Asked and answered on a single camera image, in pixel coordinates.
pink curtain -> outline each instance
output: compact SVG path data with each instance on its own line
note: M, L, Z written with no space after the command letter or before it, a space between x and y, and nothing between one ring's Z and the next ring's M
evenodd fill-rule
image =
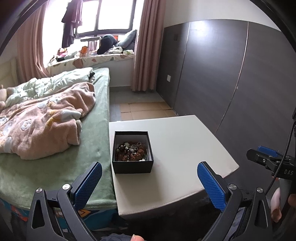
M135 51L133 91L154 90L160 56L166 0L144 0Z
M32 78L49 77L43 65L42 30L47 2L38 8L17 30L17 58L20 83Z

black box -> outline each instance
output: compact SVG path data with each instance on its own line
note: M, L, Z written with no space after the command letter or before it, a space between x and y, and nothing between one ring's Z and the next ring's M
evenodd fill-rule
M118 145L128 142L141 142L146 146L147 161L115 161ZM116 174L150 173L153 165L153 154L147 131L116 131L113 144L112 165Z

white table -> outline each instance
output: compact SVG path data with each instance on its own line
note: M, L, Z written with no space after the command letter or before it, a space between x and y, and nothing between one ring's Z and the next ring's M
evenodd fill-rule
M201 192L197 165L206 161L222 177L238 169L237 163L194 115L109 123L112 156L115 131L148 131L154 164L151 173L115 174L119 215L133 218Z

hanging clothes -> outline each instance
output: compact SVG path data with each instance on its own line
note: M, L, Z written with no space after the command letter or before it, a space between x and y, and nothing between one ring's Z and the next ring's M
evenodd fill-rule
M68 3L66 13L62 19L64 26L62 48L67 48L74 43L74 29L82 25L82 4L83 0L72 0Z

gray wardrobe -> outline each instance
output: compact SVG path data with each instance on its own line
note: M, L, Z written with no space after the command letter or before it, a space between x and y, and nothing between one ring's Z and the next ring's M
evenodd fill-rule
M167 27L156 90L178 115L196 115L239 164L228 182L267 188L271 172L246 152L283 152L292 127L296 53L280 31L239 20ZM290 155L294 149L293 137Z

